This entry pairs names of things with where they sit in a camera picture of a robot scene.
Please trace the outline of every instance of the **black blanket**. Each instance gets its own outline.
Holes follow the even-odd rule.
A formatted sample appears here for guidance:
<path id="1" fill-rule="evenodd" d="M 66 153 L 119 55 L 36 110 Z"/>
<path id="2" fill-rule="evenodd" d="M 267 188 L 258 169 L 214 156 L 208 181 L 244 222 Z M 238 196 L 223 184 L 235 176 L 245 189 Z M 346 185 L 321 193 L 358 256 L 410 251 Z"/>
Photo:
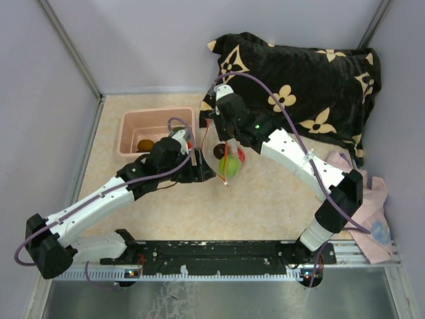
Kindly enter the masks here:
<path id="1" fill-rule="evenodd" d="M 284 105 L 301 135 L 348 148 L 363 165 L 363 127 L 381 89 L 380 62 L 373 49 L 295 48 L 267 43 L 250 33 L 223 35 L 208 47 L 220 54 L 219 74 L 247 72 L 259 78 Z M 278 106 L 255 82 L 241 76 L 223 82 L 251 111 L 273 117 L 291 132 Z M 207 94 L 201 126 L 214 104 Z"/>

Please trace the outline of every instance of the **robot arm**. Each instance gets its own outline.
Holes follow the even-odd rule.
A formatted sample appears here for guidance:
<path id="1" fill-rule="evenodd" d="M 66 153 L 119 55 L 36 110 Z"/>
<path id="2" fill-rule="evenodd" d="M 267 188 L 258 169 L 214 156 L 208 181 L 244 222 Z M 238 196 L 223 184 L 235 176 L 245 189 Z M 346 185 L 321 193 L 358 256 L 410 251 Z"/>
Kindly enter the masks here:
<path id="1" fill-rule="evenodd" d="M 318 198 L 324 201 L 290 253 L 290 257 L 296 256 L 299 263 L 309 260 L 324 242 L 339 233 L 347 223 L 323 195 L 309 160 L 313 160 L 318 167 L 330 197 L 348 216 L 352 216 L 360 207 L 363 198 L 360 173 L 353 170 L 345 174 L 311 152 L 305 155 L 299 144 L 272 119 L 251 114 L 242 98 L 233 93 L 230 86 L 216 87 L 216 108 L 212 118 L 220 140 L 235 138 L 243 146 L 280 163 L 307 183 Z M 54 278 L 66 271 L 72 263 L 97 262 L 101 259 L 131 260 L 133 250 L 129 246 L 134 244 L 134 239 L 126 231 L 93 237 L 80 235 L 115 209 L 155 191 L 162 181 L 202 182 L 215 176 L 206 165 L 201 151 L 195 149 L 197 165 L 188 161 L 173 175 L 134 182 L 142 177 L 170 171 L 183 162 L 187 153 L 187 133 L 180 130 L 174 136 L 155 143 L 150 154 L 125 165 L 107 184 L 73 206 L 46 219 L 39 214 L 28 219 L 25 248 L 42 276 L 46 279 Z M 75 212 L 66 218 L 71 211 Z M 35 235 L 49 225 L 52 225 L 50 229 Z"/>
<path id="2" fill-rule="evenodd" d="M 214 91 L 216 108 L 212 119 L 218 138 L 221 141 L 234 138 L 243 146 L 283 165 L 308 184 L 323 202 L 309 227 L 297 240 L 300 249 L 307 248 L 306 254 L 314 252 L 335 233 L 341 232 L 347 220 L 327 200 L 309 161 L 314 161 L 326 192 L 350 217 L 362 204 L 361 174 L 355 170 L 346 174 L 317 158 L 312 152 L 306 155 L 300 145 L 283 128 L 276 125 L 273 119 L 265 115 L 253 115 L 243 99 L 235 94 L 229 85 L 216 86 Z"/>
<path id="3" fill-rule="evenodd" d="M 116 259 L 122 256 L 128 247 L 126 232 L 116 231 L 91 237 L 80 235 L 112 211 L 155 191 L 162 181 L 192 183 L 214 177 L 214 172 L 204 164 L 202 153 L 199 150 L 194 153 L 197 165 L 192 165 L 189 160 L 173 175 L 126 185 L 129 181 L 141 177 L 170 171 L 183 162 L 189 150 L 186 130 L 180 130 L 172 137 L 155 143 L 149 154 L 125 165 L 109 182 L 79 202 L 45 219 L 39 214 L 30 217 L 27 221 L 26 238 L 53 224 L 50 229 L 25 245 L 42 276 L 46 279 L 54 278 L 72 263 L 98 262 L 100 259 Z M 73 210 L 76 211 L 65 219 L 64 217 Z"/>

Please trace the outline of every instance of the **cable tie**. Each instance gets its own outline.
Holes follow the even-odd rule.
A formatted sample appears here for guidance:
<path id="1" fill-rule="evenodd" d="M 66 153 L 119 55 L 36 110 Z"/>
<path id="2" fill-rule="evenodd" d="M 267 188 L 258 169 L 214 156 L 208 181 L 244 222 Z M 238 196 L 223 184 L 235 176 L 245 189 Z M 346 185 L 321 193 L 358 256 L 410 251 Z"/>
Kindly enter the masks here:
<path id="1" fill-rule="evenodd" d="M 316 157 L 316 155 L 313 153 L 314 148 L 309 150 L 303 157 L 301 165 L 298 165 L 297 169 L 294 171 L 294 175 L 299 177 L 299 172 L 304 170 L 304 166 L 308 164 L 313 158 Z"/>

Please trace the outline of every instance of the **pink cloth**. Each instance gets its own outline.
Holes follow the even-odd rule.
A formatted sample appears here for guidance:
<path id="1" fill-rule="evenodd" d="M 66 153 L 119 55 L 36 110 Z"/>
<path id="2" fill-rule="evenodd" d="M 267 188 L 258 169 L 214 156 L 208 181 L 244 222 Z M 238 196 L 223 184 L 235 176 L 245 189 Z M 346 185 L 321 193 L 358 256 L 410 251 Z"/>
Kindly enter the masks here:
<path id="1" fill-rule="evenodd" d="M 338 152 L 329 153 L 326 161 L 343 171 L 352 170 L 350 164 L 343 159 Z M 355 242 L 369 259 L 371 264 L 380 263 L 392 259 L 391 235 L 384 216 L 384 202 L 388 196 L 384 179 L 372 178 L 372 187 L 367 187 L 367 172 L 358 169 L 363 176 L 363 204 L 353 215 L 353 219 L 360 225 L 371 231 L 370 235 L 358 231 L 350 231 Z"/>

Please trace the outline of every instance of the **green ball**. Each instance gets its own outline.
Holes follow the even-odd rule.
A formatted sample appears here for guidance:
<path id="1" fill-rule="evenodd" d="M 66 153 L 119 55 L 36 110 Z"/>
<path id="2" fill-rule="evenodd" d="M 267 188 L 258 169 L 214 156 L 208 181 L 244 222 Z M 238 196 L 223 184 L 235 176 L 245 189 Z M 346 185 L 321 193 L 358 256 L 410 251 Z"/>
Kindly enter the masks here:
<path id="1" fill-rule="evenodd" d="M 235 155 L 227 155 L 226 158 L 226 174 L 224 174 L 224 157 L 220 159 L 220 172 L 225 177 L 234 177 L 240 171 L 240 160 Z"/>

